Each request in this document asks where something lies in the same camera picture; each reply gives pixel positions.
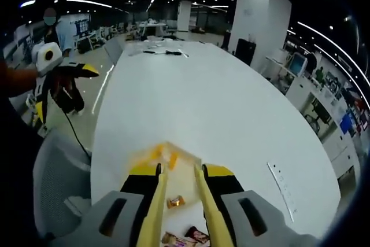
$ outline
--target white column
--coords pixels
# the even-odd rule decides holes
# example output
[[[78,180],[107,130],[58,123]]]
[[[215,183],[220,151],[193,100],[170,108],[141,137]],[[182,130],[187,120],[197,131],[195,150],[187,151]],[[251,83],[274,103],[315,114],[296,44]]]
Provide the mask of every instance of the white column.
[[[189,21],[191,12],[191,2],[181,1],[177,10],[177,30],[189,31]]]
[[[239,38],[256,43],[250,66],[261,71],[265,57],[284,45],[290,12],[289,0],[238,0],[228,50],[236,50]]]

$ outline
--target person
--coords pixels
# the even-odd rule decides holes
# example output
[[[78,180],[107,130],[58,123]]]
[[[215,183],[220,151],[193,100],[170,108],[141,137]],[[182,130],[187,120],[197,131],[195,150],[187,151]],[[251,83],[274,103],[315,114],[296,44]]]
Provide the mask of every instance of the person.
[[[315,79],[320,82],[320,83],[323,83],[324,81],[324,73],[323,73],[323,67],[320,67],[320,69],[317,69],[316,72],[315,72]]]
[[[312,75],[313,70],[317,67],[317,59],[316,56],[311,52],[306,55],[307,58],[307,66],[305,72],[308,76]]]
[[[44,43],[57,43],[63,57],[73,58],[74,40],[71,25],[61,20],[52,8],[46,9],[44,21],[46,25]],[[85,103],[76,86],[75,78],[72,76],[57,76],[54,80],[55,86],[50,90],[50,93],[56,104],[66,114],[75,111],[81,115]]]
[[[34,246],[42,242],[34,220],[32,170],[43,138],[22,120],[9,97],[35,88],[38,76],[37,69],[10,69],[0,57],[3,233],[19,243]]]

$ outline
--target office floor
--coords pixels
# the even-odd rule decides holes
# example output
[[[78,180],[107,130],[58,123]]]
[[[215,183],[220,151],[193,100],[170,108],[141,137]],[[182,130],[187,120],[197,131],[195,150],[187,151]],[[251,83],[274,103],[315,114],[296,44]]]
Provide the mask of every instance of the office floor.
[[[213,43],[221,45],[223,36],[215,34],[194,34],[178,32],[179,38],[190,41],[202,41],[205,43]],[[125,43],[125,35],[117,36],[119,42]],[[112,71],[114,71],[112,63],[109,61],[108,55],[103,47],[89,51],[84,54],[76,52],[78,62],[88,63],[99,70],[100,75],[97,78],[78,78],[76,85],[79,88],[82,97],[85,101],[84,113],[79,115],[71,115],[69,118],[75,128],[75,131],[85,148],[92,150],[94,141],[95,126],[99,115],[99,109],[104,98],[104,92]],[[56,128],[67,136],[75,140],[75,136],[62,110],[49,97],[49,108],[47,115],[48,128]]]

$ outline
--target office desk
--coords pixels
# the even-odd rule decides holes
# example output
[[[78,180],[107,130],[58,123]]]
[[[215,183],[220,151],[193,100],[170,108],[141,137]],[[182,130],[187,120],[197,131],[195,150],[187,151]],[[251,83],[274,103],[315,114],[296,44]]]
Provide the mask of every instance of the office desk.
[[[321,237],[340,194],[326,152],[305,119],[273,85],[226,51],[208,43],[180,45],[188,57],[129,57],[126,50],[120,57],[95,130],[92,203],[120,190],[130,153],[170,141],[203,163],[229,168],[245,190],[279,208],[298,233]],[[297,210],[294,222],[267,163],[282,171]],[[206,231],[201,203],[168,219],[162,231],[182,233],[190,225]]]
[[[353,140],[348,132],[344,134],[340,128],[340,123],[347,109],[345,100],[343,98],[339,101],[336,100],[327,87],[320,90],[305,77],[298,77],[293,80],[286,97],[301,111],[310,94],[322,104],[336,125],[336,130],[323,140],[324,149],[332,162],[336,177],[341,177],[353,166],[356,182],[359,182],[360,163]]]

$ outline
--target gray office chair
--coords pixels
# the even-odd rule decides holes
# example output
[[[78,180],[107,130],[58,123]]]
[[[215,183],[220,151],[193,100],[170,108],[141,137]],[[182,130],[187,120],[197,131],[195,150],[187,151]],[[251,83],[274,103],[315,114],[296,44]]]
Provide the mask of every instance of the gray office chair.
[[[313,129],[314,133],[316,133],[316,135],[319,134],[320,125],[319,125],[319,122],[317,121],[317,119],[315,119],[314,117],[312,117],[311,115],[308,115],[308,114],[305,115],[305,119],[309,123],[311,128]]]
[[[108,40],[104,45],[105,51],[107,52],[109,59],[113,65],[117,65],[118,59],[120,58],[123,48],[119,44],[117,38]]]
[[[34,216],[41,238],[75,230],[91,206],[90,159],[74,140],[51,130],[35,161]]]

